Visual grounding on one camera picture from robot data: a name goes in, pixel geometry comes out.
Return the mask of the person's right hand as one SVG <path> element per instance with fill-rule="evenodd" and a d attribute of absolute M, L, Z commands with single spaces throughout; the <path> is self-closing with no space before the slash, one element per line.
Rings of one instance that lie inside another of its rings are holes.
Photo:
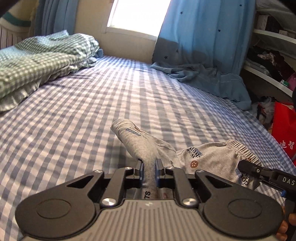
<path fill-rule="evenodd" d="M 276 238 L 280 241 L 286 241 L 287 240 L 287 230 L 288 230 L 288 225 L 296 226 L 296 214 L 291 213 L 288 218 L 288 222 L 283 221 L 281 223 L 281 226 L 276 234 Z"/>

